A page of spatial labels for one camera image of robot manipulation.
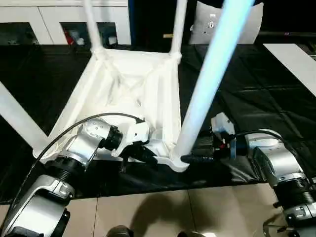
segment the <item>black cloth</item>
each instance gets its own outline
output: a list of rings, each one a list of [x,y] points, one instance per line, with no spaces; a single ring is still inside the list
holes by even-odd
[[[82,74],[90,52],[68,46],[0,47],[1,82],[46,134],[50,132]],[[179,65],[181,117],[184,118],[207,46],[186,46]],[[237,131],[269,128],[290,141],[316,175],[316,98],[261,45],[239,45],[203,124],[225,112]],[[27,173],[32,149],[3,120],[0,202],[11,200]],[[247,157],[190,165],[183,173],[165,165],[93,161],[77,198],[118,196],[155,191],[253,184],[265,179]],[[39,165],[28,181],[44,173]]]

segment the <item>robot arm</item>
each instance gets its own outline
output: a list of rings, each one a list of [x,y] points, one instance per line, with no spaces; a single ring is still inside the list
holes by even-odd
[[[274,207],[283,209],[288,227],[281,230],[290,230],[290,237],[316,236],[314,187],[293,153],[277,138],[281,138],[280,134],[260,129],[236,136],[233,123],[224,113],[212,119],[212,132],[212,140],[219,141],[218,145],[213,142],[213,157],[236,159],[237,155],[248,154],[258,164],[278,199]],[[270,236],[267,226],[264,226],[264,233]]]
[[[75,194],[98,148],[123,158],[154,162],[154,153],[141,145],[148,140],[148,126],[137,123],[122,134],[101,119],[91,119],[80,127],[55,160],[48,161],[41,175],[7,217],[1,237],[60,237],[70,213],[66,206]]]

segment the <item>tiled floor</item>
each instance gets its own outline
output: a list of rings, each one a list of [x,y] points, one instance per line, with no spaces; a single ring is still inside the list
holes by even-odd
[[[189,230],[263,237],[263,222],[280,212],[272,207],[275,200],[268,184],[73,200],[64,236],[104,237],[111,227],[125,225],[135,237],[177,237]],[[0,221],[6,209],[0,206]]]

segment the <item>white cabinet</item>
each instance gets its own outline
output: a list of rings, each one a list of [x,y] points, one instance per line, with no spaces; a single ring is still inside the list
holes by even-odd
[[[41,6],[43,20],[54,44],[67,44],[62,23],[86,22],[81,6]],[[95,6],[94,19],[115,25],[118,44],[130,44],[128,7]]]
[[[127,0],[92,0],[91,2],[103,43],[106,41],[110,44],[113,42],[131,44]],[[2,0],[0,1],[0,36],[27,32],[33,35],[39,44],[68,44],[69,38],[77,35],[80,42],[86,43],[89,39],[85,24],[86,17],[81,5],[81,0]]]
[[[29,24],[39,44],[53,44],[40,15],[40,11],[36,6],[0,7],[0,31],[8,30],[10,27],[13,27],[13,29],[16,28],[14,27],[14,24],[10,24],[9,27],[7,27],[8,23]]]

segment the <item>white panel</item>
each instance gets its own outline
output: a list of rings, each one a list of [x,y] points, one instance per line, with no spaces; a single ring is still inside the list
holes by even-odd
[[[316,96],[316,61],[296,44],[264,44],[264,46]]]
[[[0,7],[0,23],[29,22],[40,44],[53,44],[47,28],[35,6]]]
[[[86,22],[81,6],[39,7],[54,44],[67,44],[60,22]],[[119,44],[130,44],[127,7],[93,7],[96,22],[115,22]]]
[[[128,6],[128,0],[91,0],[93,6]],[[1,0],[0,6],[82,6],[82,0]]]
[[[13,95],[0,82],[0,114],[37,153],[48,144],[48,138]]]
[[[197,1],[196,16],[193,24],[190,44],[209,44],[214,37],[222,8],[215,8]],[[263,15],[263,3],[251,8],[248,19],[238,43],[254,43],[259,33]]]

